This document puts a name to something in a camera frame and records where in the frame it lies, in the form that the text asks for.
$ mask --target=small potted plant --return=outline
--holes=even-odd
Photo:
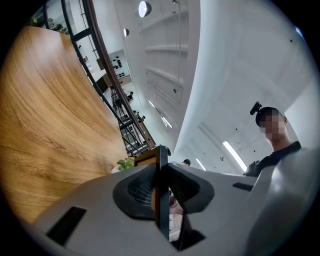
[[[125,158],[124,160],[121,159],[117,162],[118,166],[114,167],[111,173],[114,174],[123,170],[130,169],[134,167],[134,163],[135,163],[134,157]]]

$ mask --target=wood grain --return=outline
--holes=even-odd
[[[0,178],[14,212],[32,222],[125,157],[118,122],[69,36],[25,27],[0,73]]]

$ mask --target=ceiling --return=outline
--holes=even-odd
[[[181,0],[180,22],[172,0],[149,0],[144,18],[139,0],[93,2],[107,50],[124,51],[146,127],[191,166],[198,158],[208,170],[241,174],[224,141],[246,165],[269,155],[250,109],[260,101],[284,113],[315,78],[304,40],[266,1]]]

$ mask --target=black shirt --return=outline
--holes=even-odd
[[[275,166],[279,161],[284,158],[285,156],[296,152],[301,149],[301,145],[299,141],[295,141],[291,145],[280,149],[276,152],[273,152],[271,155],[266,156],[264,159],[262,159],[261,162],[253,162],[249,165],[249,167],[246,169],[246,172],[243,174],[245,176],[251,176],[251,177],[258,177],[262,171],[263,168],[268,166]]]

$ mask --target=black slot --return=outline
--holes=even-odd
[[[232,187],[235,187],[235,188],[238,188],[238,189],[241,189],[241,190],[246,190],[246,191],[251,191],[254,186],[253,185],[248,185],[248,184],[244,184],[244,183],[241,183],[241,182],[236,182],[232,185]]]
[[[64,246],[86,211],[86,209],[75,206],[71,207],[46,235]]]

